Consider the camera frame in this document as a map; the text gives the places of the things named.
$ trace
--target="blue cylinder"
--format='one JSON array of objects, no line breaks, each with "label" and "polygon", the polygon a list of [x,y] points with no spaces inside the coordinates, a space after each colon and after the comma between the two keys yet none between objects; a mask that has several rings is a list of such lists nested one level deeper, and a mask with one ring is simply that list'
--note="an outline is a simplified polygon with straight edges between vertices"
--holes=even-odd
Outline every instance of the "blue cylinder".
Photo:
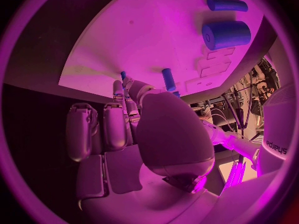
[{"label": "blue cylinder", "polygon": [[207,0],[212,11],[248,11],[248,6],[240,0]]},{"label": "blue cylinder", "polygon": [[175,91],[175,92],[173,92],[173,94],[174,94],[175,96],[177,96],[177,97],[179,97],[179,98],[180,98],[179,91]]},{"label": "blue cylinder", "polygon": [[175,83],[174,83],[174,80],[172,77],[171,69],[166,68],[166,69],[162,70],[162,74],[163,74],[166,89],[168,91],[174,91],[176,88],[175,88]]},{"label": "blue cylinder", "polygon": [[202,27],[204,43],[211,50],[247,45],[251,40],[250,29],[242,21],[213,22]]},{"label": "blue cylinder", "polygon": [[121,72],[121,76],[122,76],[122,79],[124,80],[124,78],[126,77],[126,72],[125,72],[125,71],[122,71],[122,72]]}]

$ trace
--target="white platform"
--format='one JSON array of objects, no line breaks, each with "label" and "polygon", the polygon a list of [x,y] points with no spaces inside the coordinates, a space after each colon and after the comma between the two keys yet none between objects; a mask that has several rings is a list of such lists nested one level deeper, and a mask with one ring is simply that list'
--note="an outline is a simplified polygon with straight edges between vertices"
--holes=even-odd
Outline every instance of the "white platform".
[{"label": "white platform", "polygon": [[165,87],[162,69],[171,68],[182,96],[218,87],[250,44],[210,52],[201,28],[240,20],[249,26],[252,41],[263,13],[251,0],[243,1],[248,12],[210,11],[206,0],[113,0],[77,40],[59,85],[112,97],[121,71],[160,89]]}]

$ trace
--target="dark background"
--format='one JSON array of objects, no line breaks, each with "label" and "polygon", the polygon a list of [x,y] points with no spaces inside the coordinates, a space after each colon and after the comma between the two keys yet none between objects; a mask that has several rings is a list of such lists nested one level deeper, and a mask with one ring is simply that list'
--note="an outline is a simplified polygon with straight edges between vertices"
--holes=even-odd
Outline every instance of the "dark background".
[{"label": "dark background", "polygon": [[[0,30],[5,28],[22,1],[0,0]],[[297,27],[297,0],[278,1]],[[26,182],[49,208],[67,222],[82,223],[74,198],[78,164],[67,157],[64,136],[66,114],[73,103],[82,100],[4,85],[2,101],[7,142]],[[89,103],[99,113],[102,112],[103,104]],[[61,200],[62,194],[67,198]],[[32,223],[2,179],[0,200],[1,219],[5,223]]]}]

